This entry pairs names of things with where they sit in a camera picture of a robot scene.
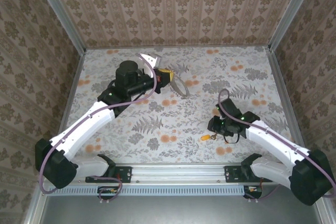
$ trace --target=floral wallpaper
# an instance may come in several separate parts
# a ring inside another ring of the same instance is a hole
[[[304,0],[276,55],[303,139],[336,175],[336,1]]]
[[[61,0],[88,48],[267,44],[290,0]]]
[[[78,60],[47,0],[0,0],[0,223],[24,218],[34,144],[57,133]]]
[[[253,111],[291,139],[264,47],[87,50],[68,126],[107,88],[122,61],[138,61],[136,52],[162,56],[160,67],[174,70],[190,96],[183,98],[168,85],[161,94],[129,106],[100,129],[78,155],[104,153],[117,163],[223,163],[241,162],[254,152],[270,156],[244,138],[237,144],[225,144],[222,136],[200,140],[212,134],[207,125],[219,115],[215,104],[222,88],[231,92],[243,113]],[[227,140],[235,142],[236,138]]]

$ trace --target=yellow object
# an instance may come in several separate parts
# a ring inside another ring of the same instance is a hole
[[[159,69],[161,72],[163,73],[169,73],[170,74],[170,81],[173,80],[173,77],[174,77],[174,72],[172,70],[169,70],[169,69],[163,69],[163,68],[160,68]]]
[[[202,136],[202,137],[201,137],[201,140],[202,140],[202,141],[206,141],[206,140],[209,140],[210,138],[211,138],[210,135],[205,135],[205,136]]]

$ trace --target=patterned wall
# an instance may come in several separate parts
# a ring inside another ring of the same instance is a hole
[[[307,146],[336,174],[336,0],[304,0],[276,55]]]
[[[47,0],[0,0],[0,223],[29,206],[34,144],[57,133],[78,59]]]
[[[267,44],[290,0],[62,0],[89,48]]]

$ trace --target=small object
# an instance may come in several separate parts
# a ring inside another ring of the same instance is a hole
[[[201,137],[201,140],[202,140],[202,141],[207,141],[207,140],[209,140],[210,138],[211,138],[210,135],[204,135],[204,136]]]

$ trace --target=floral tablecloth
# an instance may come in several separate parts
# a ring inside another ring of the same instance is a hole
[[[174,70],[185,81],[190,96],[182,98],[170,86],[163,88],[161,94],[129,106],[99,130],[78,155],[104,153],[116,163],[241,162],[254,152],[270,157],[261,146],[242,137],[237,144],[225,144],[222,136],[200,140],[212,134],[207,125],[218,115],[215,104],[222,88],[231,92],[242,113],[256,113],[290,138],[265,47],[88,50],[68,126],[97,100],[122,61],[138,61],[136,52],[162,56],[160,67]]]

